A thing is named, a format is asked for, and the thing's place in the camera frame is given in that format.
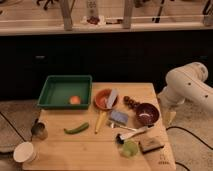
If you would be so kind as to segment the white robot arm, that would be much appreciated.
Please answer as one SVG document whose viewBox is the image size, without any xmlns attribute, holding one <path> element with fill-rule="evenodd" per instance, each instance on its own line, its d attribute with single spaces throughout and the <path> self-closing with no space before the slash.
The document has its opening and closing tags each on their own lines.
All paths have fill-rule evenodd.
<svg viewBox="0 0 213 171">
<path fill-rule="evenodd" d="M 175 107 L 183 104 L 186 99 L 213 114 L 213 87 L 205 84 L 207 78 L 208 69 L 200 62 L 174 68 L 166 74 L 166 86 L 157 95 L 165 126 L 174 119 Z"/>
</svg>

